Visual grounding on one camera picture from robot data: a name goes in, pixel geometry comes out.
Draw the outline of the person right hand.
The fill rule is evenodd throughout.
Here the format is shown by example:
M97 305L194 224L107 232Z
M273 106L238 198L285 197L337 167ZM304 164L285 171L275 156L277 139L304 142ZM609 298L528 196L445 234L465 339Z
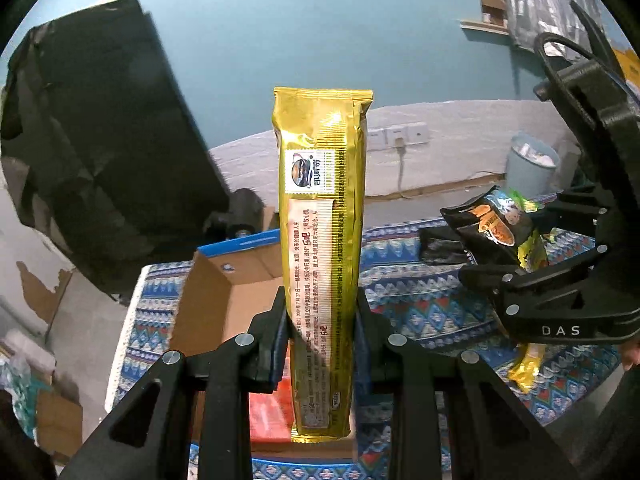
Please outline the person right hand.
M640 365L640 341L638 339L626 341L620 345L620 359L624 370L628 372Z

